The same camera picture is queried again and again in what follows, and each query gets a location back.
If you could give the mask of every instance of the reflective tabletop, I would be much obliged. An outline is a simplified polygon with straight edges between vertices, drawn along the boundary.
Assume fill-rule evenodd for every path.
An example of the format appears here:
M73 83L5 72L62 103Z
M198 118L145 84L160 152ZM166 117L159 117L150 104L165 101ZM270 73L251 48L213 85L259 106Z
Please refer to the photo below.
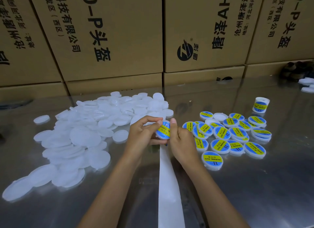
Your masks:
M201 120L201 111L239 113L245 118L262 116L267 120L266 129L272 132L272 139L265 144L252 141L266 149L265 158L222 155L222 168L209 173L251 227L303 228L314 225L314 97L301 92L300 87L276 77L260 77L128 90L121 94L147 92L152 96L162 92L180 126ZM36 99L26 106L1 110L1 193L12 181L48 163L42 157L43 147L33 137L40 131L51 130L56 114L77 100L108 95L109 92L104 92ZM252 111L256 97L270 99L265 114ZM48 123L34 124L34 118L46 114L51 118ZM121 129L129 130L129 126L116 130ZM106 142L110 165L98 171L86 168L79 185L65 189L48 183L14 202L1 198L1 227L76 227L124 151L124 144L116 144L112 138ZM178 179L186 227L208 227L191 180L173 156L171 162ZM148 147L132 179L118 227L158 227L158 187L159 147Z

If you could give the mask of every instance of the round plastic container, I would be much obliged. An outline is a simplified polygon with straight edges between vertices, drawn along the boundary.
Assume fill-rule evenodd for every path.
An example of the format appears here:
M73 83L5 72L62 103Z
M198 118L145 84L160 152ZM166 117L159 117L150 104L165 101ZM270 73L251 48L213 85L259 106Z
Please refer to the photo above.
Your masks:
M230 151L230 144L224 139L215 139L210 142L212 150L218 154L227 154Z
M251 136L257 140L260 140L260 141L263 141L263 142L269 142L271 140L271 137L269 138L266 138L266 137L261 137L261 136L258 136L258 135L254 135L254 134L251 134Z
M263 128L254 128L251 130L251 135L256 135L263 138L271 138L272 133Z
M244 122L249 123L250 126L251 126L251 129L252 129L252 128L259 128L257 125L254 125L254 124L250 123L247 119L245 119Z
M247 137L246 131L240 129L239 127L232 127L229 129L229 132L232 137L235 137L237 139L243 139Z
M185 129L188 129L189 131L192 131L192 130L193 130L193 127L194 127L195 125L196 125L195 122L193 122L193 121L188 121L188 122L184 123L182 127L185 128Z
M225 127L236 127L239 125L239 123L240 123L239 120L235 119L235 118L227 118L227 119L222 121L222 124Z
M211 127L203 122L198 123L196 127L197 130L203 135L211 136L213 134L213 130L211 129Z
M228 116L226 114L224 114L224 113L215 113L213 115L213 118L216 119L217 121L222 122L223 120L227 119Z
M170 139L170 122L164 120L161 127L156 131L159 139Z
M239 121L238 127L244 131L250 131L252 126L247 121Z
M244 138L238 138L238 137L232 136L231 139L235 140L236 142L244 144L244 143L249 142L250 137L248 135Z
M230 154L233 154L233 155L242 155L245 153L244 151L244 147L241 143L239 142L236 142L235 140L233 139L229 139L227 140L228 143L230 144Z
M194 138L194 139L195 139L195 145L196 145L197 151L204 152L208 149L209 144L208 144L207 140L197 139L197 138Z
M222 126L218 126L215 127L213 130L213 134L215 136L216 139L230 139L230 132L228 131L228 129L226 127L222 127Z
M202 153L202 161L206 168L214 171L220 170L224 164L222 157L213 151L205 151Z
M212 123L212 122L217 122L217 123L219 123L219 121L215 120L214 118L209 118L209 119L206 119L206 120L205 120L205 123L206 123L207 125L209 125L209 124Z
M206 119L213 117L213 114L211 112L203 111L199 114L199 117L205 121Z
M225 127L224 125L220 124L219 122L211 122L210 124L210 128L214 129L215 127L221 126L221 127Z
M229 117L238 119L239 121L243 121L245 119L244 116L242 116L241 114L238 114L238 113L230 113Z
M268 98L257 97L252 110L256 113L265 113L270 100Z
M254 142L247 142L244 144L245 152L255 159L263 159L266 155L264 147Z
M196 125L193 127L192 133L193 133L193 135L194 135L195 138L198 138L198 139L201 139L201 140L204 140L204 139L207 139L207 138L208 138L208 136L203 135L202 133L200 133L200 132L197 130Z
M247 121L256 125L256 126L260 126L260 127L266 126L266 120L264 118L261 118L261 117L251 116L247 119Z

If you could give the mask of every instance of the human hand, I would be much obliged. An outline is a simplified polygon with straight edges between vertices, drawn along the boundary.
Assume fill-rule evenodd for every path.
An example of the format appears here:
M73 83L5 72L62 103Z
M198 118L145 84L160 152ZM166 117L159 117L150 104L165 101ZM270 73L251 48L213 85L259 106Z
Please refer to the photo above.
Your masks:
M188 129L178 127L174 118L170 120L170 147L184 169L200 163L193 134Z
M144 126L147 122L154 124ZM125 153L136 160L142 157L144 149L148 145L164 145L168 140L161 140L156 137L155 132L163 123L162 117L145 116L132 124L129 131Z

